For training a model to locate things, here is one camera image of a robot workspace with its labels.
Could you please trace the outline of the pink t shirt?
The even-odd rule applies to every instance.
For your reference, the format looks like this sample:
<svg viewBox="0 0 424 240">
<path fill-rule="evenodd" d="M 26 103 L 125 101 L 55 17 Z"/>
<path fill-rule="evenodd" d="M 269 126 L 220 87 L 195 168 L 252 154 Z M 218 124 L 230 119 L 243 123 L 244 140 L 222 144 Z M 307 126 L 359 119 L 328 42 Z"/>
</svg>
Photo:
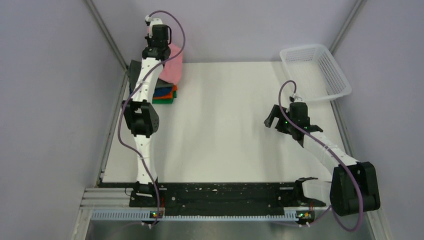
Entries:
<svg viewBox="0 0 424 240">
<path fill-rule="evenodd" d="M 177 85 L 183 74 L 183 56 L 184 52 L 181 52 L 177 57 L 166 62 L 159 79 Z"/>
</svg>

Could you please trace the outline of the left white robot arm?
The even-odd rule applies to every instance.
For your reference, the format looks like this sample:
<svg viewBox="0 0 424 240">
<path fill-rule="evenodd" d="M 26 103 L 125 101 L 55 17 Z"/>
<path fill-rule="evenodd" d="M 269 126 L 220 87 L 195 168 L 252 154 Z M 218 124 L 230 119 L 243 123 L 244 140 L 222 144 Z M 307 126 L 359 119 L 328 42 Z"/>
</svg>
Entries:
<svg viewBox="0 0 424 240">
<path fill-rule="evenodd" d="M 156 190 L 157 173 L 151 157 L 152 136 L 159 129 L 159 115 L 153 107 L 153 95 L 164 61 L 170 57 L 171 30 L 163 23 L 151 23 L 146 36 L 147 46 L 141 62 L 130 64 L 131 98 L 124 108 L 125 123 L 133 135 L 137 155 L 135 195 L 149 207 L 160 202 Z"/>
</svg>

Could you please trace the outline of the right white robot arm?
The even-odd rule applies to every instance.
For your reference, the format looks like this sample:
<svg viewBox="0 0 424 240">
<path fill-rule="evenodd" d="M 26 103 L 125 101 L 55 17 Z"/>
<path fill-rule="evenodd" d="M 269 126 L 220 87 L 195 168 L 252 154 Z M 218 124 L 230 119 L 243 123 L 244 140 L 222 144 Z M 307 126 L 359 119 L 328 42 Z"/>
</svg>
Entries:
<svg viewBox="0 0 424 240">
<path fill-rule="evenodd" d="M 312 125 L 308 106 L 304 102 L 292 102 L 289 107 L 275 104 L 264 125 L 270 128 L 277 119 L 275 129 L 290 135 L 294 141 L 312 154 L 331 174 L 330 181 L 316 177 L 303 177 L 296 181 L 293 200 L 299 206 L 307 206 L 317 200 L 339 216 L 370 212 L 380 209 L 381 200 L 375 166 L 369 161 L 360 162 L 334 144 L 321 127 Z"/>
</svg>

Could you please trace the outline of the grey folded t shirt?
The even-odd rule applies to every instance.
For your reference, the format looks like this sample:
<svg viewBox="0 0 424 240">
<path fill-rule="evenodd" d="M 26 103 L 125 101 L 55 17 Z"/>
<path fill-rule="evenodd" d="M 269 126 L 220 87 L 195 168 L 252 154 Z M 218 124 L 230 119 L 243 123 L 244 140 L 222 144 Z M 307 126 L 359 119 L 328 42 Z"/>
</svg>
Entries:
<svg viewBox="0 0 424 240">
<path fill-rule="evenodd" d="M 136 83 L 139 78 L 140 72 L 142 68 L 142 63 L 140 61 L 131 60 L 130 65 L 127 68 L 127 77 L 129 80 L 129 88 L 131 91 L 133 91 L 136 88 Z M 168 77 L 166 76 L 166 66 L 160 73 L 158 80 L 156 82 L 155 88 L 169 88 L 173 87 L 174 84 L 168 80 Z"/>
</svg>

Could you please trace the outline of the white plastic basket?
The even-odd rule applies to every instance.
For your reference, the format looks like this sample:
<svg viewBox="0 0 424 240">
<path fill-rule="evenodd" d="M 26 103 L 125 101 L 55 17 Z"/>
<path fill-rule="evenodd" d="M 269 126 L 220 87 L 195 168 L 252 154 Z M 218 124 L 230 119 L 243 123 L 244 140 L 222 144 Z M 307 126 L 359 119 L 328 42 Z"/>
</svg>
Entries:
<svg viewBox="0 0 424 240">
<path fill-rule="evenodd" d="M 333 101 L 352 93 L 348 79 L 324 45 L 285 48 L 279 56 L 286 79 L 296 83 L 296 95 L 305 102 Z"/>
</svg>

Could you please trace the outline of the green folded t shirt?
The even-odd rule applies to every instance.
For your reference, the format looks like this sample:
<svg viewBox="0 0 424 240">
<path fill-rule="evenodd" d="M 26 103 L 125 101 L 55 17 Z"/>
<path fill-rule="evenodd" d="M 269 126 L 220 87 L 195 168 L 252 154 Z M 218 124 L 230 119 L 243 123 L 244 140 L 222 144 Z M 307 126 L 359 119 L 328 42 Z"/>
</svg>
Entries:
<svg viewBox="0 0 424 240">
<path fill-rule="evenodd" d="M 152 100 L 152 103 L 158 104 L 158 105 L 169 105 L 169 104 L 172 104 L 174 102 L 174 99 L 176 98 L 177 98 L 177 92 L 172 91 L 167 95 L 154 97 Z"/>
</svg>

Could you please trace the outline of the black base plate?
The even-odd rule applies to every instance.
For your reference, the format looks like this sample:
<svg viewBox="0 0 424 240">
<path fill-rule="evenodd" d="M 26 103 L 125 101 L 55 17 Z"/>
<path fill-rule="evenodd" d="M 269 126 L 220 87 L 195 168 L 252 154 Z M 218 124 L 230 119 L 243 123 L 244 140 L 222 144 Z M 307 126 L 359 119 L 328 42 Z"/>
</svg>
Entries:
<svg viewBox="0 0 424 240">
<path fill-rule="evenodd" d="M 156 197 L 138 196 L 131 208 L 163 208 L 171 216 L 283 215 L 289 207 L 325 207 L 303 195 L 297 182 L 161 183 Z"/>
</svg>

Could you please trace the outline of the aluminium frame rail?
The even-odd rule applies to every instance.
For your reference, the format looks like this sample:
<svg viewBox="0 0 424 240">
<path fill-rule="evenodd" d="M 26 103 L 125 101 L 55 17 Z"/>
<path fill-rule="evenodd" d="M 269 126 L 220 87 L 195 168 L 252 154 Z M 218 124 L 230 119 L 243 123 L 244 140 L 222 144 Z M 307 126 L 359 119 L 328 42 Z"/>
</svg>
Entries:
<svg viewBox="0 0 424 240">
<path fill-rule="evenodd" d="M 129 208 L 130 198 L 126 188 L 86 188 L 80 208 L 125 209 Z"/>
</svg>

